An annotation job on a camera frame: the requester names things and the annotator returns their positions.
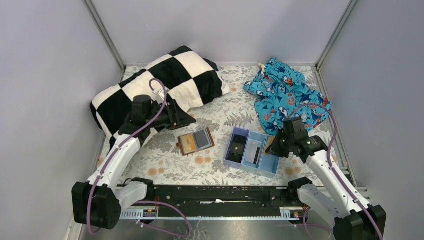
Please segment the brown leather card holder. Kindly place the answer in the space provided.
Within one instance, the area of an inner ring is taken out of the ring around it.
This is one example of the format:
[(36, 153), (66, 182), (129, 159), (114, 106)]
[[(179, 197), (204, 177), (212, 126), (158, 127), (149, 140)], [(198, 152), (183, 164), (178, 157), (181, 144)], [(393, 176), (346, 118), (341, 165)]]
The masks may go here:
[(182, 156), (194, 154), (215, 146), (213, 136), (208, 127), (181, 135), (177, 139), (176, 147), (180, 150)]

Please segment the grey credit card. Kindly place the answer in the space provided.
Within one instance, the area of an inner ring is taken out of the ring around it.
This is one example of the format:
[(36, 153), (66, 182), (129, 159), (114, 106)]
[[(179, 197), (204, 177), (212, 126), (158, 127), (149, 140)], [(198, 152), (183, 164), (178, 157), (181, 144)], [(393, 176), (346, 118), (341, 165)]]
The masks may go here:
[(196, 147), (198, 149), (206, 149), (211, 147), (212, 140), (207, 129), (202, 129), (193, 134)]

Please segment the gold credit card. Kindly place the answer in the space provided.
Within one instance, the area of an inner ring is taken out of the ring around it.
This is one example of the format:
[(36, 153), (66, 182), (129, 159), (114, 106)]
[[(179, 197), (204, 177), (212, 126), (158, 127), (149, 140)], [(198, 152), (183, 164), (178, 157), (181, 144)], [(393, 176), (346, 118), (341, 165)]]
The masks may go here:
[(264, 155), (269, 155), (269, 148), (272, 146), (274, 139), (275, 139), (275, 136), (268, 136), (265, 147), (264, 147)]

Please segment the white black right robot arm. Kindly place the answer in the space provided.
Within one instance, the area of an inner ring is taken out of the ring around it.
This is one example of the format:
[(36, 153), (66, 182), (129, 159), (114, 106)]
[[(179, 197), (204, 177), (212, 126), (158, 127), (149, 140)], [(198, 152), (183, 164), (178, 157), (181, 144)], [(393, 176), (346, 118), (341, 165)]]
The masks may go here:
[(323, 194), (307, 177), (289, 182), (289, 199), (307, 205), (328, 226), (337, 240), (382, 240), (387, 219), (381, 205), (372, 205), (353, 186), (333, 160), (319, 136), (310, 136), (300, 117), (285, 119), (267, 153), (299, 157), (324, 184)]

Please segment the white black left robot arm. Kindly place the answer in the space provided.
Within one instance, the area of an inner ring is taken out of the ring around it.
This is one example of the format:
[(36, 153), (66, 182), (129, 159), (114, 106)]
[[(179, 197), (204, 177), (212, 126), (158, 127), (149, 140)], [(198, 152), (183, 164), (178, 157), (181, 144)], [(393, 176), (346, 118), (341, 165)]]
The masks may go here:
[(106, 160), (87, 181), (76, 182), (71, 190), (74, 221), (111, 230), (124, 210), (138, 201), (152, 201), (152, 180), (134, 178), (119, 188), (120, 177), (153, 130), (175, 130), (195, 122), (170, 96), (162, 103), (148, 95), (136, 96)]

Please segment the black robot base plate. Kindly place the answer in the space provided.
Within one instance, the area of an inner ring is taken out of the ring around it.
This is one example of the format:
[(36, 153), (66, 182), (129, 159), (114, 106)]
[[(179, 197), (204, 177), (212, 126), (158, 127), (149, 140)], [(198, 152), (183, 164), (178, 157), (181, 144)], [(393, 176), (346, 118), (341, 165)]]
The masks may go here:
[(294, 208), (302, 213), (307, 208), (295, 200), (286, 187), (276, 186), (190, 186), (156, 185), (148, 195), (157, 204), (140, 204), (129, 207), (169, 207), (182, 217), (182, 210), (217, 209), (245, 210), (258, 208)]

